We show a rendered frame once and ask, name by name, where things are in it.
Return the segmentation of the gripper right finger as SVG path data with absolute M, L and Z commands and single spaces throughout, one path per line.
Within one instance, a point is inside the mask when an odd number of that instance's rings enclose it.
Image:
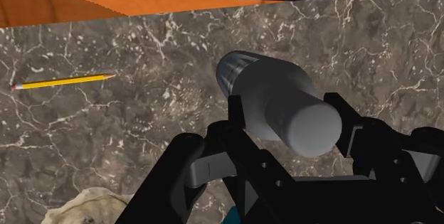
M 384 121 L 362 117 L 344 98 L 328 92 L 323 100 L 342 119 L 336 143 L 340 153 L 353 159 L 353 172 L 386 189 L 406 217 L 444 217 L 444 130 L 419 127 L 409 135 Z

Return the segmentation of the teal object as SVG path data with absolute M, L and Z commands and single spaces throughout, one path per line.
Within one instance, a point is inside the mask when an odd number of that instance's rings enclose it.
M 221 224 L 241 224 L 241 219 L 239 217 L 238 209 L 236 208 L 236 206 L 232 206 L 229 209 Z

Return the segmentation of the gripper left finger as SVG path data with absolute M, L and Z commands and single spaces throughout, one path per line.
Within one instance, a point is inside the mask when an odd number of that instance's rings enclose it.
M 295 224 L 295 181 L 245 133 L 241 99 L 228 98 L 228 119 L 207 135 L 181 133 L 166 148 L 115 224 L 186 224 L 208 182 L 222 179 L 239 224 Z

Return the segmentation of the beige rough rounded object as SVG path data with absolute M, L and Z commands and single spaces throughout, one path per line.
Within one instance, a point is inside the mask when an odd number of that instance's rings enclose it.
M 41 224 L 115 224 L 132 197 L 103 187 L 86 188 L 63 206 L 48 210 Z

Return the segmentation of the yellow pencil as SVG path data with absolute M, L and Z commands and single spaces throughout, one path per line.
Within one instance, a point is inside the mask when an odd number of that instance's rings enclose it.
M 107 80 L 109 78 L 115 77 L 115 74 L 99 74 L 99 75 L 86 75 L 82 77 L 72 77 L 72 78 L 61 78 L 61 79 L 55 79 L 55 80 L 42 80 L 42 81 L 35 81 L 35 82 L 25 82 L 22 84 L 14 84 L 11 86 L 12 90 L 28 90 L 28 89 L 35 89 L 40 87 L 52 87 L 52 86 L 59 86 L 59 85 L 69 85 L 69 84 L 76 84 L 76 83 L 82 83 L 82 82 L 94 82 L 94 81 L 101 81 L 101 80 Z

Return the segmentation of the grey cylindrical bottle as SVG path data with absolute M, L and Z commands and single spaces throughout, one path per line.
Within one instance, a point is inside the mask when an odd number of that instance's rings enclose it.
M 318 98 L 309 75 L 298 65 L 244 50 L 220 59 L 216 80 L 226 97 L 238 95 L 246 131 L 282 141 L 296 154 L 313 158 L 330 151 L 342 133 L 342 119 Z

